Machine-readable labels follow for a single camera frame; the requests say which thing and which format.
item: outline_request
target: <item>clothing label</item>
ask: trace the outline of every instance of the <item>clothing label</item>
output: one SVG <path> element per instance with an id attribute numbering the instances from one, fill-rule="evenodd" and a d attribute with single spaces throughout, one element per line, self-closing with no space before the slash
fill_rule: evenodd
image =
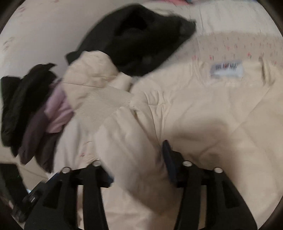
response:
<path id="1" fill-rule="evenodd" d="M 214 64 L 210 69 L 211 77 L 243 77 L 244 68 L 242 61 L 229 61 Z"/>

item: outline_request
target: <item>white fabric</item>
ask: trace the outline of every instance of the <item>white fabric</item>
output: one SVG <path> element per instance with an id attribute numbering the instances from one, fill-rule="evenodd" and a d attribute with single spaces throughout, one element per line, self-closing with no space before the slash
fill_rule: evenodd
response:
<path id="1" fill-rule="evenodd" d="M 65 54 L 74 51 L 103 15 L 128 3 L 146 0 L 26 0 L 0 34 L 0 77 L 23 76 L 34 65 L 52 62 L 63 76 Z M 248 32 L 282 37 L 264 8 L 255 1 L 208 1 L 196 6 L 145 3 L 163 14 L 196 20 L 195 36 L 218 32 Z"/>
<path id="2" fill-rule="evenodd" d="M 278 106 L 283 100 L 282 69 L 265 61 L 245 61 L 243 78 L 215 79 L 209 76 L 210 65 L 201 61 L 171 65 L 137 82 L 130 91 L 130 104 L 126 101 L 104 116 L 97 129 L 100 120 L 93 119 L 97 113 L 89 108 L 95 108 L 100 98 L 93 95 L 89 100 L 90 93 L 82 96 L 81 88 L 96 91 L 98 82 L 111 76 L 111 66 L 106 68 L 109 61 L 101 60 L 107 55 L 87 54 L 82 59 L 100 57 L 100 70 L 107 74 L 82 69 L 88 73 L 82 79 L 90 84 L 81 86 L 67 72 L 64 89 L 80 121 L 94 134 L 94 156 L 115 178 L 114 186 L 103 190 L 110 229 L 116 224 L 121 229 L 151 229 L 165 217 L 167 226 L 160 229 L 174 226 L 181 191 L 170 184 L 160 155 L 165 139 L 202 168 L 222 167 L 258 227 L 267 220 L 283 194 L 283 110 Z M 135 213 L 125 215 L 128 210 Z"/>

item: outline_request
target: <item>metal bolt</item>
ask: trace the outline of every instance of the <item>metal bolt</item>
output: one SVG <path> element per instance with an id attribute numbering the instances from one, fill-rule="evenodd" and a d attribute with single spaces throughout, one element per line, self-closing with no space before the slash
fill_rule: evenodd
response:
<path id="1" fill-rule="evenodd" d="M 190 162 L 190 161 L 183 161 L 183 165 L 186 166 L 186 167 L 191 167 L 193 165 L 193 163 Z"/>
<path id="2" fill-rule="evenodd" d="M 216 173 L 222 173 L 222 172 L 223 172 L 223 169 L 222 169 L 222 168 L 219 168 L 219 167 L 216 167 L 216 168 L 214 168 L 214 171 L 215 171 Z"/>
<path id="3" fill-rule="evenodd" d="M 92 163 L 93 166 L 101 166 L 101 162 L 100 161 L 94 161 Z"/>
<path id="4" fill-rule="evenodd" d="M 62 173 L 69 173 L 71 171 L 71 168 L 70 167 L 64 167 L 62 168 L 61 172 Z"/>

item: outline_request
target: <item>cream fabric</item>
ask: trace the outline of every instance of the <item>cream fabric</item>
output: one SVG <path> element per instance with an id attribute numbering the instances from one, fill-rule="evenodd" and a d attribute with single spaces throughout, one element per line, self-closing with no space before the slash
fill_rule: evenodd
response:
<path id="1" fill-rule="evenodd" d="M 168 180 L 160 155 L 165 139 L 199 167 L 222 167 L 260 227 L 283 194 L 282 69 L 245 61 L 242 78 L 216 79 L 209 76 L 208 63 L 184 61 L 144 76 L 127 93 L 105 87 L 116 73 L 101 59 L 99 70 L 86 71 L 84 82 L 74 84 L 67 72 L 64 88 L 93 137 L 94 156 L 115 178 L 113 187 L 102 190 L 110 229 L 159 229 L 160 223 L 160 229 L 173 228 L 182 191 Z M 84 94 L 82 87 L 88 89 Z M 106 105 L 116 104 L 98 120 L 97 90 L 106 93 L 100 94 Z M 125 93 L 127 100 L 112 97 Z"/>

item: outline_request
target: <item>bed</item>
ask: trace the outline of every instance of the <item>bed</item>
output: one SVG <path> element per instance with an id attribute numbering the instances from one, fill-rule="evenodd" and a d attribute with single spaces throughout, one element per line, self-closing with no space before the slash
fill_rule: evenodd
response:
<path id="1" fill-rule="evenodd" d="M 68 67 L 65 54 L 79 45 L 87 31 L 104 14 L 127 3 L 138 2 L 157 13 L 178 14 L 196 21 L 196 33 L 160 68 L 186 59 L 214 63 L 263 57 L 283 67 L 283 37 L 266 10 L 256 1 L 205 1 L 177 6 L 152 1 L 26 0 L 0 34 L 0 76 L 23 76 L 36 64 L 52 62 L 58 77 Z M 58 151 L 54 172 L 77 167 L 79 152 Z M 33 174 L 40 174 L 30 169 Z M 258 228 L 270 217 L 281 197 L 254 214 Z"/>

